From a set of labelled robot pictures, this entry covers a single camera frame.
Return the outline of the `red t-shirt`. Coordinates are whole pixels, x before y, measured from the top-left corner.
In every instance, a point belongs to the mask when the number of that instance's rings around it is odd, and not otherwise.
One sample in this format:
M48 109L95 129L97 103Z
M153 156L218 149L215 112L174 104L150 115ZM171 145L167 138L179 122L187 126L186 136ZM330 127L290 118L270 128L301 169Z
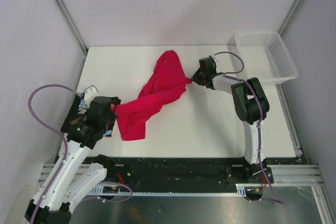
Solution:
M115 108L122 140L144 139L146 122L159 113L164 105L178 100L190 83L192 80L186 77L178 54L174 50L165 51L157 60L153 74L138 98Z

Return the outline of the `left aluminium corner post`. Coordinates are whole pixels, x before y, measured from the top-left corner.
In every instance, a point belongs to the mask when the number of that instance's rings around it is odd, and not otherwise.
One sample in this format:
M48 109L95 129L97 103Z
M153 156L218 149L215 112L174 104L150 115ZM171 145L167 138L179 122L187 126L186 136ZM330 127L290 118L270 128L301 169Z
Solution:
M63 17L66 25L68 26L71 34L73 35L76 43L78 44L79 48L81 49L82 53L84 55L86 55L87 52L88 52L88 48L85 45L85 42L84 42L84 40L83 40L83 38L82 38L78 28L77 28L72 16L71 16L68 8L66 7L64 0L54 0L54 2L56 4L61 16Z

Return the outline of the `aluminium corner post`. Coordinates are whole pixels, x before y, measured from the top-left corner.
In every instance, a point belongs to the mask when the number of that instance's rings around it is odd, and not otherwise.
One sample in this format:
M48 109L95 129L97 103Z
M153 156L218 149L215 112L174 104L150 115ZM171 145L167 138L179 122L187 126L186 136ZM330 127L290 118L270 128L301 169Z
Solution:
M86 55L87 52L88 52L88 48L85 45L85 42L84 42L84 40L83 40L83 38L82 38L78 28L77 28L72 16L71 16L68 8L66 7L64 0L54 0L54 2L56 4L61 16L63 17L66 25L68 26L71 34L73 35L76 43L78 44L79 48L81 49L82 53L84 55Z
M278 34L282 37L286 34L288 31L289 27L293 23L295 17L297 16L300 8L304 4L305 0L294 0L283 20L281 23L279 29L278 29Z

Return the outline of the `white plastic basket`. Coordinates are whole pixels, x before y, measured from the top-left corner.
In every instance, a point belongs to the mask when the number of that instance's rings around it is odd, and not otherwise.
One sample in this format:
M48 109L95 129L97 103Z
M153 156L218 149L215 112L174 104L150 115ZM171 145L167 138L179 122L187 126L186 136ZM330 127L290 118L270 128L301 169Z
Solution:
M240 77L256 77L265 84L282 84L298 78L296 65L277 32L244 32L237 33L234 38L244 62Z

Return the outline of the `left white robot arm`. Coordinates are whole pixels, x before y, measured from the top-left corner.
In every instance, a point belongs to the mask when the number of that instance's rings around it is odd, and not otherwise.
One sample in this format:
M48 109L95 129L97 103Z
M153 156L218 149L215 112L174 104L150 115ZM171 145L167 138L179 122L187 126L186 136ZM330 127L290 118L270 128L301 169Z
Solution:
M57 161L42 188L30 200L25 218L30 223L69 223L76 206L85 195L101 181L110 182L116 176L113 159L98 155L87 171L75 182L72 181L78 168L113 127L117 115L118 97L93 98L84 114L71 124L63 156Z

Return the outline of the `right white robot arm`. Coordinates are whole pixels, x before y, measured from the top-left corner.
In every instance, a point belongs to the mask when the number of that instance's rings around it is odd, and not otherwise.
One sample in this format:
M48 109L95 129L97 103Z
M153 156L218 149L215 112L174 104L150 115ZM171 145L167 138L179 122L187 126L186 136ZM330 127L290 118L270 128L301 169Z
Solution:
M261 182L267 168L262 149L262 135L270 105L259 79L244 80L230 73L219 73L216 70L215 60L209 56L199 60L199 68L193 74L192 80L199 86L231 94L235 112L243 123L244 161L241 165L230 165L225 168L227 182L229 184Z

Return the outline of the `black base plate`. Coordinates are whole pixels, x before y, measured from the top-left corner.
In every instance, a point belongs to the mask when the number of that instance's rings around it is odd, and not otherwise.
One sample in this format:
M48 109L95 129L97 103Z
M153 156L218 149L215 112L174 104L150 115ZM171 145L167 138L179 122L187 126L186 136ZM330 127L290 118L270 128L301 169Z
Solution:
M248 164L244 158L145 158L114 157L124 178L218 178L233 183L274 183L266 162Z

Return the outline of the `folded black printed t-shirt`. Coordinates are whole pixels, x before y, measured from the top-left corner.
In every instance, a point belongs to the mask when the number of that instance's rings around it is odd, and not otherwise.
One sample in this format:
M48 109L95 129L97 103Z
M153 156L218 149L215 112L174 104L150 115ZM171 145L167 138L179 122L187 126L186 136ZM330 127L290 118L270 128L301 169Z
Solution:
M70 129L73 125L75 125L78 122L86 122L87 118L87 110L89 109L90 104L85 103L83 98L80 98L79 96L75 96L75 99L71 105L71 108L66 116L66 119L64 120L62 126L61 126L61 132L63 133L69 133ZM112 135L111 130L106 130L104 132L104 136L111 137Z

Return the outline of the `right aluminium corner post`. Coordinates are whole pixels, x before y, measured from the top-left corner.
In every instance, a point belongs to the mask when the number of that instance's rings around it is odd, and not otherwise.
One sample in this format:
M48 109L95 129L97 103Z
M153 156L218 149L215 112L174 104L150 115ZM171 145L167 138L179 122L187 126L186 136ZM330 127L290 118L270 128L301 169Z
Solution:
M297 16L300 8L304 4L305 0L294 0L283 20L281 23L279 29L278 29L278 34L282 37L286 34L288 31L289 27L293 23L295 17Z

